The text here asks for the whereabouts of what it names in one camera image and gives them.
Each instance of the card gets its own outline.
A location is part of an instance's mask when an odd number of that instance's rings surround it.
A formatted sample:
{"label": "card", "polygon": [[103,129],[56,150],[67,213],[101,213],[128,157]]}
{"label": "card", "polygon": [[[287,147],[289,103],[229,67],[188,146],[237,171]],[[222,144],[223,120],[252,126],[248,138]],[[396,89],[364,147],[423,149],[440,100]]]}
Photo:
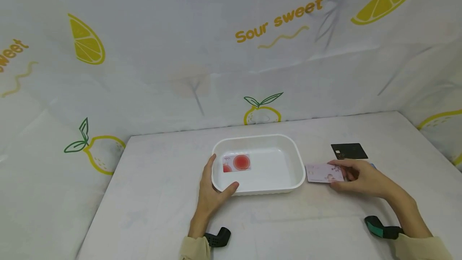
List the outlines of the card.
{"label": "card", "polygon": [[223,173],[250,170],[250,156],[248,154],[232,154],[223,157]]}
{"label": "card", "polygon": [[367,154],[359,143],[356,144],[332,144],[335,156],[343,159],[367,159]]}
{"label": "card", "polygon": [[343,182],[342,171],[339,166],[329,164],[306,165],[306,177],[309,182],[331,183],[333,181]]}

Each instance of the sleeve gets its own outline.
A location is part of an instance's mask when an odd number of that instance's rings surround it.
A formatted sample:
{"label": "sleeve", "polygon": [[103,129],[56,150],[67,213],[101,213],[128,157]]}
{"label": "sleeve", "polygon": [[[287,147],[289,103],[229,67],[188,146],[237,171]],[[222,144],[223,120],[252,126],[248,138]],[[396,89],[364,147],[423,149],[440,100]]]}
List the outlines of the sleeve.
{"label": "sleeve", "polygon": [[180,260],[210,260],[210,246],[205,237],[185,237],[180,248]]}
{"label": "sleeve", "polygon": [[399,234],[394,244],[399,260],[453,260],[439,237],[417,239]]}

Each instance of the finger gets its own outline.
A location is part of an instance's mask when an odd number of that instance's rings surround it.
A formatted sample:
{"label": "finger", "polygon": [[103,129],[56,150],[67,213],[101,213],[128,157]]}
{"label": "finger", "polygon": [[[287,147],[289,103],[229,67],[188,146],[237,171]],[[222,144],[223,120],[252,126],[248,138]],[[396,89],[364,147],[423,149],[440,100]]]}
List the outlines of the finger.
{"label": "finger", "polygon": [[346,178],[349,179],[350,181],[356,180],[355,176],[350,171],[346,172]]}
{"label": "finger", "polygon": [[332,182],[330,187],[337,192],[358,192],[358,186],[356,182]]}
{"label": "finger", "polygon": [[340,167],[340,170],[342,171],[343,178],[345,178],[347,176],[347,170],[343,167]]}
{"label": "finger", "polygon": [[212,166],[213,166],[213,161],[215,160],[215,158],[217,157],[216,154],[213,154],[210,158],[209,158],[209,161],[207,162],[207,164],[205,165],[204,167],[204,171],[203,171],[203,179],[204,180],[212,180]]}
{"label": "finger", "polygon": [[349,167],[356,169],[358,171],[361,170],[361,166],[358,164],[357,160],[352,160],[352,159],[344,159],[344,160],[331,160],[328,162],[329,165],[334,165],[334,166],[342,166],[342,167]]}
{"label": "finger", "polygon": [[229,197],[231,197],[239,187],[238,182],[234,182],[231,185],[229,185],[223,192],[220,194],[221,202],[225,202]]}

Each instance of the printed fabric backdrop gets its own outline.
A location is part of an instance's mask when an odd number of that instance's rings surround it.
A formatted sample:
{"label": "printed fabric backdrop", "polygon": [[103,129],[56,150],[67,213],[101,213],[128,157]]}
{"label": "printed fabric backdrop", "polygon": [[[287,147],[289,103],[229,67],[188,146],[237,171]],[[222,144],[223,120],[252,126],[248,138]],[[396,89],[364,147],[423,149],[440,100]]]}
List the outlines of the printed fabric backdrop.
{"label": "printed fabric backdrop", "polygon": [[399,110],[462,169],[461,0],[0,2],[1,259],[74,259],[131,135]]}

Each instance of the tabletop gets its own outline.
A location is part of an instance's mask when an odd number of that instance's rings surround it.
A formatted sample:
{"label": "tabletop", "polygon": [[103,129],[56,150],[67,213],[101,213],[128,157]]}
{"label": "tabletop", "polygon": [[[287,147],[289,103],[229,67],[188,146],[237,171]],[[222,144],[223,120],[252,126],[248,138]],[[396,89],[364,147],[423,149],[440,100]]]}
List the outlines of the tabletop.
{"label": "tabletop", "polygon": [[[79,260],[177,259],[203,166],[224,138],[280,133],[304,164],[335,159],[331,144],[359,142],[369,161],[416,199],[433,234],[462,255],[462,174],[398,112],[132,136],[79,252]],[[363,219],[398,225],[381,199],[304,182],[293,192],[232,197],[208,232],[231,230],[212,259],[394,259]]]}

